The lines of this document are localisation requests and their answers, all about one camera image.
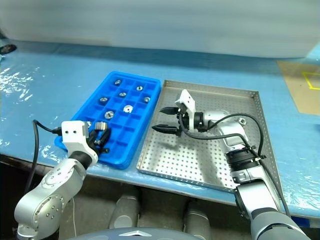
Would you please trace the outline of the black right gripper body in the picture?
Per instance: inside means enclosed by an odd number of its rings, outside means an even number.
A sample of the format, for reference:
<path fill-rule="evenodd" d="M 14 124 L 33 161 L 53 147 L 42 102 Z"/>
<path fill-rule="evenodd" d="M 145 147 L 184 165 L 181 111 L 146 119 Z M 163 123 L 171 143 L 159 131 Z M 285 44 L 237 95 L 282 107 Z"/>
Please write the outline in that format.
<path fill-rule="evenodd" d="M 189 114 L 186 111 L 182 111 L 181 108 L 176 107 L 176 118 L 178 119 L 178 129 L 176 136 L 181 137 L 182 133 L 189 131 Z"/>

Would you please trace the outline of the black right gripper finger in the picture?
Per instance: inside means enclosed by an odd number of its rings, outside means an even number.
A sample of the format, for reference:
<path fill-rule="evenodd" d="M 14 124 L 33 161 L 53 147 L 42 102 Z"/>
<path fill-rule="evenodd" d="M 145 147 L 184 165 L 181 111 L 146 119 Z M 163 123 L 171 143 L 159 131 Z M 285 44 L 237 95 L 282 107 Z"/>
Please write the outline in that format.
<path fill-rule="evenodd" d="M 153 125 L 151 127 L 153 130 L 163 133 L 163 134 L 170 134 L 170 135 L 178 135 L 179 134 L 179 129 L 175 126 L 170 126 L 167 124 L 157 124 Z"/>
<path fill-rule="evenodd" d="M 164 113 L 166 115 L 176 115 L 179 112 L 179 108 L 178 107 L 167 106 L 167 107 L 163 107 L 160 110 L 160 112 Z"/>

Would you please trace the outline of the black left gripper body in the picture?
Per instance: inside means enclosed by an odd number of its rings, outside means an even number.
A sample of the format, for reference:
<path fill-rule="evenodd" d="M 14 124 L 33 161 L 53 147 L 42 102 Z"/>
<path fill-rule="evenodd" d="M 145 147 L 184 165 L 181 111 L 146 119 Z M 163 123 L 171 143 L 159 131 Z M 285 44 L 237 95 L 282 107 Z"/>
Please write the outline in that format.
<path fill-rule="evenodd" d="M 87 144 L 97 154 L 108 154 L 110 152 L 109 148 L 105 148 L 102 146 L 100 140 L 87 140 Z"/>

